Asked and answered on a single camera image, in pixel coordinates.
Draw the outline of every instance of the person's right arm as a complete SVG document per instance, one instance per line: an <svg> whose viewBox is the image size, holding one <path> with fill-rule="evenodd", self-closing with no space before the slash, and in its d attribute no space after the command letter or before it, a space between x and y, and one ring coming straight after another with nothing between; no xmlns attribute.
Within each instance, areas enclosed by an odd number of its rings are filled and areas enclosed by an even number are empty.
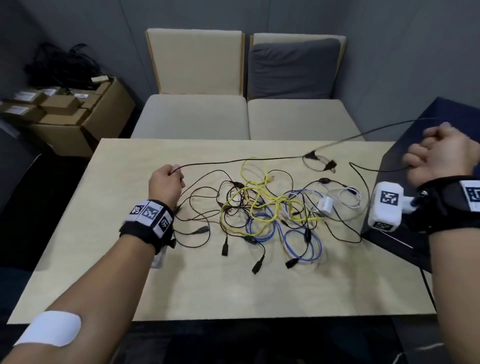
<svg viewBox="0 0 480 364"><path fill-rule="evenodd" d="M424 132L404 162L417 186L440 177L471 175L480 145L448 123ZM459 364L480 362L480 229L440 231L429 238L433 292L444 343Z"/></svg>

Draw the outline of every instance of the beige seat cushion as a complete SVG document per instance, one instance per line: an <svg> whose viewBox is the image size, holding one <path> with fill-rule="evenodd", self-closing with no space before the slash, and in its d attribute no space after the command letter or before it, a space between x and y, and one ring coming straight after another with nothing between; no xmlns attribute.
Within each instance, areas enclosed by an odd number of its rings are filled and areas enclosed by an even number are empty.
<svg viewBox="0 0 480 364"><path fill-rule="evenodd" d="M162 94L240 95L241 31L148 29Z"/></svg>
<svg viewBox="0 0 480 364"><path fill-rule="evenodd" d="M360 133L340 100L250 100L248 119L252 140L341 140Z"/></svg>
<svg viewBox="0 0 480 364"><path fill-rule="evenodd" d="M132 138L248 140L247 102L233 95L151 95Z"/></svg>
<svg viewBox="0 0 480 364"><path fill-rule="evenodd" d="M347 46L347 38L345 36L334 36L326 34L283 34L283 33L255 33L253 35L253 44L260 43L280 43L280 42L305 42L307 40L318 40L326 38L335 38L340 42L340 53L336 63L336 69L340 67L345 47Z"/></svg>

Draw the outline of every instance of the dark gray cloth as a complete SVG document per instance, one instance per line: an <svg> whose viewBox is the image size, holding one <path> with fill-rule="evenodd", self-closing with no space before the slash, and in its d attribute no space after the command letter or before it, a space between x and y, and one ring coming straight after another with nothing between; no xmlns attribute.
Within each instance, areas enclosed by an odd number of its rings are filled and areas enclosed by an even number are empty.
<svg viewBox="0 0 480 364"><path fill-rule="evenodd" d="M255 44L249 53L248 95L330 98L340 41L334 38Z"/></svg>

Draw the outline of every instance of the chair backrest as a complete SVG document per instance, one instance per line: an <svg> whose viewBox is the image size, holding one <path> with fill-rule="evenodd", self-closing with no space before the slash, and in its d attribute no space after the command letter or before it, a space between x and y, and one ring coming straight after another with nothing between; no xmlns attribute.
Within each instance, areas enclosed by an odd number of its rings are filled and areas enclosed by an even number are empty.
<svg viewBox="0 0 480 364"><path fill-rule="evenodd" d="M347 46L347 37L331 36L325 34L283 34L283 33L255 33L250 37L250 47L260 43L280 43L280 42L305 42L307 40L318 40L326 38L335 38L340 42L340 53L336 63L336 71L340 67L345 47Z"/></svg>
<svg viewBox="0 0 480 364"><path fill-rule="evenodd" d="M243 94L241 31L155 28L146 37L159 93Z"/></svg>

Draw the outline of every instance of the person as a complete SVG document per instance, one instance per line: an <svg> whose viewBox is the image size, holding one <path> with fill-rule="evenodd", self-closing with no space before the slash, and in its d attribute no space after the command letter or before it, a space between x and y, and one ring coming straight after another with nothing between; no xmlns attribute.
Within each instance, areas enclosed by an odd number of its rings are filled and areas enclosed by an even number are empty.
<svg viewBox="0 0 480 364"><path fill-rule="evenodd" d="M450 124L424 131L403 161L411 166L415 185L440 177L471 175L480 159L480 145ZM153 172L149 199L173 209L185 187L177 166ZM430 236L433 291L444 342L457 363L480 360L480 230L456 229ZM81 329L68 345L24 343L15 346L3 364L108 363L127 332L155 255L152 245L123 235L112 248L48 309L78 315Z"/></svg>

